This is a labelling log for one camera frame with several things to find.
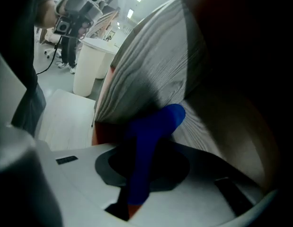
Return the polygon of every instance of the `floor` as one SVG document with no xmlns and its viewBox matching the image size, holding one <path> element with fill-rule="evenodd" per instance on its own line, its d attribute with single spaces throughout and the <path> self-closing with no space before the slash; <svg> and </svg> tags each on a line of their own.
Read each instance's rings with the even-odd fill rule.
<svg viewBox="0 0 293 227">
<path fill-rule="evenodd" d="M 52 47 L 53 46 L 49 44 L 35 44 L 34 68 L 36 73 L 45 70 L 51 63 L 53 56 L 51 55 L 51 57 L 48 59 L 47 56 L 44 55 L 44 50 Z M 38 75 L 38 83 L 43 90 L 47 101 L 57 89 L 62 89 L 64 91 L 73 93 L 72 87 L 75 75 L 70 74 L 70 71 L 67 67 L 62 69 L 58 68 L 57 64 L 59 61 L 61 61 L 61 59 L 59 59 L 59 57 L 56 55 L 56 58 L 54 59 L 51 67 L 46 72 Z M 96 79 L 92 92 L 87 98 L 97 101 L 102 84 L 103 80 Z"/>
</svg>

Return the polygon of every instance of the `person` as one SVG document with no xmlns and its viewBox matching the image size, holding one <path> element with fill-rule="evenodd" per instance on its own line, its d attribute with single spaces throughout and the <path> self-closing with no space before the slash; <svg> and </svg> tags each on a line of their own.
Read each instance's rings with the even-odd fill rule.
<svg viewBox="0 0 293 227">
<path fill-rule="evenodd" d="M 78 45 L 77 38 L 62 37 L 61 39 L 61 58 L 62 62 L 58 64 L 58 68 L 69 66 L 70 73 L 76 72 L 76 50 Z"/>
<path fill-rule="evenodd" d="M 11 12 L 0 9 L 0 53 L 11 70 L 27 88 L 12 119 L 12 125 L 35 134 L 38 120 L 46 102 L 34 70 L 34 26 L 51 28 L 57 15 L 54 0 L 8 0 L 16 1 Z M 86 32 L 87 25 L 79 29 L 79 35 Z"/>
</svg>

